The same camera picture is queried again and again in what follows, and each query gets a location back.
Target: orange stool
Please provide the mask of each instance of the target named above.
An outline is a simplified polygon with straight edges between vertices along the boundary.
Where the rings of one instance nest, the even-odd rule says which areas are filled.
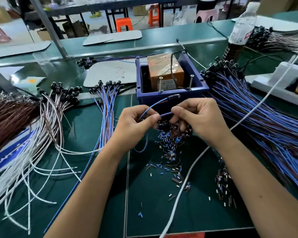
[[[121,26],[127,26],[129,31],[132,31],[131,19],[129,17],[117,18],[116,29],[118,33],[121,32]]]
[[[157,9],[158,10],[158,15],[154,16],[153,15],[153,10]],[[159,5],[151,5],[150,7],[150,11],[149,11],[149,20],[148,20],[148,24],[150,27],[153,26],[154,22],[159,22]]]

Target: yellow shoe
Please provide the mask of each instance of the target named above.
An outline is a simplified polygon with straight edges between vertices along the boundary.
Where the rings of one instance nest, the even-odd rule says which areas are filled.
[[[102,15],[100,12],[94,12],[93,15],[90,16],[90,18],[95,18],[95,17],[101,17]]]

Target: forearm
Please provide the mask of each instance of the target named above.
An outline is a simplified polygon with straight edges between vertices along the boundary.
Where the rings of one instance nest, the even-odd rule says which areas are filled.
[[[98,154],[45,238],[95,238],[123,152],[109,141]]]
[[[233,135],[217,147],[258,234],[298,237],[298,201]]]

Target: screw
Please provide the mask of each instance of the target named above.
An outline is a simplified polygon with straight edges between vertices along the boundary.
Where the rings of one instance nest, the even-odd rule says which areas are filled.
[[[192,80],[193,80],[194,75],[191,74],[190,77],[191,77],[191,79],[190,79],[190,85],[189,85],[189,88],[191,88],[191,86],[192,86]]]
[[[163,77],[159,77],[159,92],[161,92],[161,81],[163,80]]]

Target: bottle cap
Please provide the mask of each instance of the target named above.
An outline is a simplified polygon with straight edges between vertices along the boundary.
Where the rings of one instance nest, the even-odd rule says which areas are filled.
[[[258,8],[259,8],[260,2],[254,2],[251,1],[246,8],[246,11],[248,12],[257,12]]]

